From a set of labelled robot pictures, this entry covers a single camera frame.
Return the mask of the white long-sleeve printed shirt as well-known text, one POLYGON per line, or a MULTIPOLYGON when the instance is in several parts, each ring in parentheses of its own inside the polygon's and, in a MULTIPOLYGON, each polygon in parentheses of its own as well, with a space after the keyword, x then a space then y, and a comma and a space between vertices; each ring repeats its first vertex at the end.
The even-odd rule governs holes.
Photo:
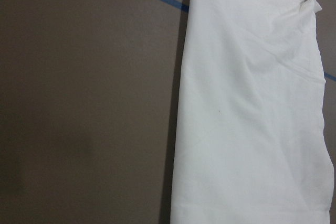
POLYGON ((329 223, 316 0, 190 0, 171 223, 329 223))

